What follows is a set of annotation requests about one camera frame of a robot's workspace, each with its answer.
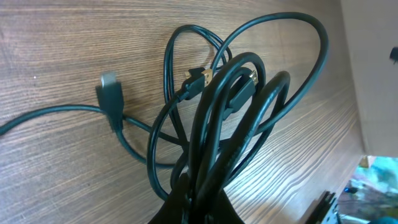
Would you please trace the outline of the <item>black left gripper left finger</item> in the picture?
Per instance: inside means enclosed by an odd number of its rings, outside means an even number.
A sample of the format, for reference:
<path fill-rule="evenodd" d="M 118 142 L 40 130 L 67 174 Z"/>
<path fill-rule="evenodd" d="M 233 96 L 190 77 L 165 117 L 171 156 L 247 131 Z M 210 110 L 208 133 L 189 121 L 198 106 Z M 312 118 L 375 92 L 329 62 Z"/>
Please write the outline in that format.
<path fill-rule="evenodd" d="M 190 216 L 189 180 L 179 179 L 175 188 L 149 224 L 187 224 Z"/>

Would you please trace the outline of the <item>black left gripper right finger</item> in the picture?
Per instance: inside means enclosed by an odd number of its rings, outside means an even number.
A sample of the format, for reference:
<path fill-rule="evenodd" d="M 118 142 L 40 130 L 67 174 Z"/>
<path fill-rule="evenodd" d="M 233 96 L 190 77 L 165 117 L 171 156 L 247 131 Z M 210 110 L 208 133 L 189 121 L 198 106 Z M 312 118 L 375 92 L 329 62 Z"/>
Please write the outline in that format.
<path fill-rule="evenodd" d="M 205 216 L 204 224 L 244 224 L 244 222 L 236 213 L 226 192 L 222 190 L 215 205 Z"/>

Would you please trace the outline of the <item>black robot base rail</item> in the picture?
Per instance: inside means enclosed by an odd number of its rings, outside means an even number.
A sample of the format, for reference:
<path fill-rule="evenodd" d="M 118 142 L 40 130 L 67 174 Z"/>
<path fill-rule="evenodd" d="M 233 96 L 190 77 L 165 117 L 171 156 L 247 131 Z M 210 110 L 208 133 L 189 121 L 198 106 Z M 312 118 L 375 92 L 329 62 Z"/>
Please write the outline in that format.
<path fill-rule="evenodd" d="M 305 224 L 341 224 L 336 194 L 325 192 Z"/>

